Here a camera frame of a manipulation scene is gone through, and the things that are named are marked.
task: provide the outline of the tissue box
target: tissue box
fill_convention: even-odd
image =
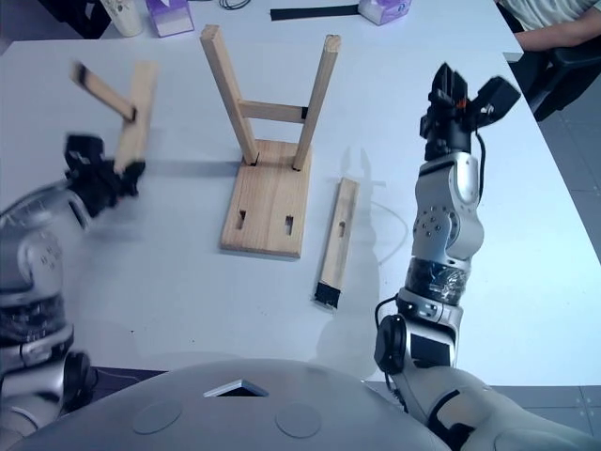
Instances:
[[[188,0],[146,0],[148,12],[161,38],[194,30]]]
[[[359,13],[376,25],[382,25],[409,12],[411,0],[361,0]]]

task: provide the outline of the wooden leg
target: wooden leg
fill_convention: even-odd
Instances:
[[[90,95],[118,112],[124,119],[129,121],[135,120],[137,112],[131,102],[120,96],[82,63],[73,63],[71,80],[81,89],[87,91]]]
[[[207,25],[200,36],[200,42],[205,50],[208,65],[213,72],[219,92],[222,95],[229,120],[232,122],[232,127],[234,127],[234,133],[242,148],[244,162],[255,164],[258,152],[254,142],[253,130],[250,121],[243,117],[240,111],[239,102],[242,98],[219,26]]]
[[[142,161],[150,127],[154,91],[159,65],[155,61],[138,61],[131,77],[131,103],[136,108],[134,121],[124,120],[115,156],[115,172],[122,173],[131,162]]]
[[[313,85],[313,92],[309,100],[307,117],[304,119],[302,132],[300,133],[297,155],[292,164],[292,167],[298,171],[301,171],[304,167],[309,146],[311,146],[311,140],[313,139],[313,133],[316,129],[317,118],[319,117],[323,100],[326,97],[326,90],[328,89],[328,83],[330,82],[331,73],[334,69],[334,63],[336,62],[339,50],[340,36],[328,35],[323,46],[321,59],[319,60],[316,82]]]

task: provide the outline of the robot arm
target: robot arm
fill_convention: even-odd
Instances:
[[[600,449],[592,437],[526,412],[454,368],[459,300],[471,257],[484,240],[477,207],[485,149],[477,130],[502,118],[519,98],[499,77],[474,101],[467,91],[460,75],[440,68],[421,123],[426,163],[415,188],[412,259],[405,286],[393,298],[398,314],[378,325],[376,361],[408,413],[453,450]],[[482,146],[480,168],[470,152],[473,132]]]
[[[70,135],[65,159],[66,180],[0,213],[0,449],[52,422],[89,383],[89,359],[69,351],[57,237],[75,239],[120,197],[137,195],[144,170],[133,163],[116,174],[93,136]]]

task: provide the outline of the person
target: person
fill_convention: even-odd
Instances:
[[[546,50],[575,47],[601,36],[601,0],[496,0],[496,3],[524,50],[520,60],[510,66],[527,98],[534,81],[547,68]]]

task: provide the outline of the wooden board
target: wooden board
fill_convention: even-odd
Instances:
[[[263,101],[239,101],[238,105],[244,117],[255,119],[279,120],[282,122],[304,123],[306,108]]]
[[[154,91],[159,65],[155,61],[137,61],[131,77],[130,100],[136,108],[133,122],[123,120],[119,146],[115,155],[115,172],[121,173],[131,163],[142,161],[152,116]]]
[[[350,229],[359,195],[359,183],[350,179],[340,181],[334,215],[331,219],[328,249],[321,270],[319,283],[342,289],[347,264]]]
[[[311,152],[302,171],[292,169],[294,143],[255,141],[256,166],[240,165],[221,246],[276,256],[300,257],[307,207]]]

